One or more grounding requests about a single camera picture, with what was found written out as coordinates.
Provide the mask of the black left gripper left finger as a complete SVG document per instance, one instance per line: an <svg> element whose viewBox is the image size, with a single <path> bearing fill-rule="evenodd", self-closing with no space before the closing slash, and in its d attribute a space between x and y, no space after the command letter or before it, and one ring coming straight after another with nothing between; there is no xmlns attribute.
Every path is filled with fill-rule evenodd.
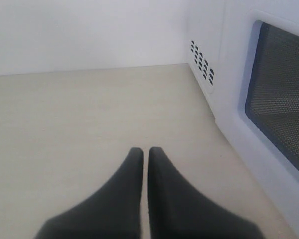
<svg viewBox="0 0 299 239"><path fill-rule="evenodd" d="M48 219L37 239L139 239L143 151L133 147L113 176L93 195Z"/></svg>

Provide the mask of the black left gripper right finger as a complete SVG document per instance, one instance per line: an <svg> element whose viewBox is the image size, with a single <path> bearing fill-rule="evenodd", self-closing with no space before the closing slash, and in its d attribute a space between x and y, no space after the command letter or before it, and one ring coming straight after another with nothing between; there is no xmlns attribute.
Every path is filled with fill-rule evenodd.
<svg viewBox="0 0 299 239"><path fill-rule="evenodd" d="M161 147L149 150L148 208L153 239L245 239L246 221L193 187Z"/></svg>

